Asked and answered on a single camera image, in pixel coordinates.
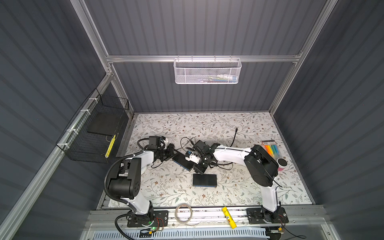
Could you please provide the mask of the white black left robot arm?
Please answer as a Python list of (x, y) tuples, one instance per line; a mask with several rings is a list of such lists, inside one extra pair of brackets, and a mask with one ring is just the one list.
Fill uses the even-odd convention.
[(147, 215), (153, 206), (140, 192), (141, 175), (154, 161), (167, 161), (175, 152), (175, 145), (169, 144), (159, 150), (141, 150), (118, 159), (107, 171), (104, 192), (111, 200), (126, 204), (135, 215)]

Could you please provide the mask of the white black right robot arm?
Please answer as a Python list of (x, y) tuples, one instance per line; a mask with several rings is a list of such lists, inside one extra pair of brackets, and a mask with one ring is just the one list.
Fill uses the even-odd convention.
[(277, 197), (279, 165), (277, 161), (260, 145), (252, 148), (234, 148), (221, 144), (208, 146), (198, 141), (193, 146), (199, 162), (194, 165), (195, 172), (203, 175), (212, 163), (230, 162), (246, 166), (252, 179), (261, 187), (262, 210), (265, 214), (278, 214), (281, 203)]

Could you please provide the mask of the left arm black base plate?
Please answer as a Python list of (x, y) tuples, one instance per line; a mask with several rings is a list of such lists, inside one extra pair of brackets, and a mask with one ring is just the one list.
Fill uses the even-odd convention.
[(169, 211), (149, 211), (146, 215), (130, 215), (127, 217), (128, 228), (166, 227), (168, 225)]

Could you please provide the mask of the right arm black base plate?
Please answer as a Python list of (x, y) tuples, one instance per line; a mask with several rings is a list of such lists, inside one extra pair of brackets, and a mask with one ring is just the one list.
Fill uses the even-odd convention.
[(247, 217), (250, 224), (287, 224), (288, 215), (284, 208), (278, 206), (275, 212), (266, 210), (264, 207), (247, 208)]

